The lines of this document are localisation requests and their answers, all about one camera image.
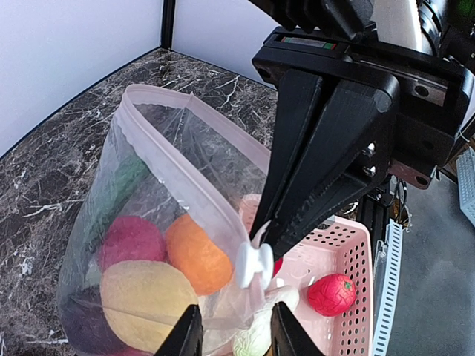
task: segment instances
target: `red apple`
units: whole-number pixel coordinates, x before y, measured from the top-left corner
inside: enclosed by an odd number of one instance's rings
[[[344,274],[331,274],[311,285],[307,296],[319,314],[335,317],[350,309],[356,300],[356,288]]]

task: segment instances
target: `yellow fruit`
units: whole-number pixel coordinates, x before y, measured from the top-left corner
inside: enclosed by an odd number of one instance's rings
[[[174,267],[154,261],[124,261],[105,270],[100,292],[105,318],[117,337],[155,353],[190,304],[190,282]]]

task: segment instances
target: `mesh produce bag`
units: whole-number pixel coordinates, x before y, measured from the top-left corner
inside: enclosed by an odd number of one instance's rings
[[[249,244],[239,211],[262,193],[269,157],[193,95],[126,89],[60,274],[59,316],[78,355],[152,355],[190,304],[205,355],[249,328],[264,295],[258,274],[236,283]]]

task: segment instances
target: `screw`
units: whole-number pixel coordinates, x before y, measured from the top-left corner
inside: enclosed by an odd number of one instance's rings
[[[368,145],[368,147],[366,147],[363,150],[363,155],[368,156],[369,158],[371,158],[374,155],[375,151],[376,151],[376,145],[374,143],[370,143]]]
[[[375,166],[371,168],[363,167],[363,172],[369,177],[374,177],[376,175],[376,167]]]

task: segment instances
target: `marble countertop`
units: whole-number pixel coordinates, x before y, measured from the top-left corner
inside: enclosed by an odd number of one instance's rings
[[[134,83],[193,92],[265,146],[271,144],[274,90],[166,50],[117,71],[42,123],[0,160],[5,355],[74,355],[56,316],[59,269],[112,115]]]

